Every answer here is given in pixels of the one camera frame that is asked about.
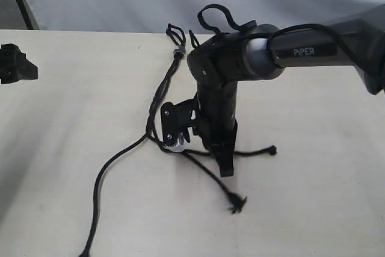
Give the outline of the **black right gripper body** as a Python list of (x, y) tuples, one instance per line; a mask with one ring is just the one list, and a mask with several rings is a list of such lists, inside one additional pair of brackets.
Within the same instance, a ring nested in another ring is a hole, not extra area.
[(199, 136), (217, 161), (233, 160), (236, 98), (236, 88), (198, 88), (194, 96)]

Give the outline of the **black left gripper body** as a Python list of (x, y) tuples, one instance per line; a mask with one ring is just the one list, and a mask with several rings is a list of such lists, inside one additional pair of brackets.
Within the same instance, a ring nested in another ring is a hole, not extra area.
[(26, 56), (12, 43), (1, 45), (1, 84), (26, 80)]

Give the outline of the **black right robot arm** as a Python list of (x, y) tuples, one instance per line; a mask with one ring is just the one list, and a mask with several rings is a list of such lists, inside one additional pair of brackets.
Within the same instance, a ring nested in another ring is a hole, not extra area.
[(231, 33), (198, 19), (213, 32), (188, 54), (189, 71), (197, 83), (197, 134), (214, 157), (222, 177), (234, 174), (238, 124), (238, 83), (265, 81), (288, 67), (351, 66), (367, 91), (384, 90), (384, 6), (379, 5), (324, 24), (308, 23), (280, 29), (255, 21), (238, 25), (221, 5)]

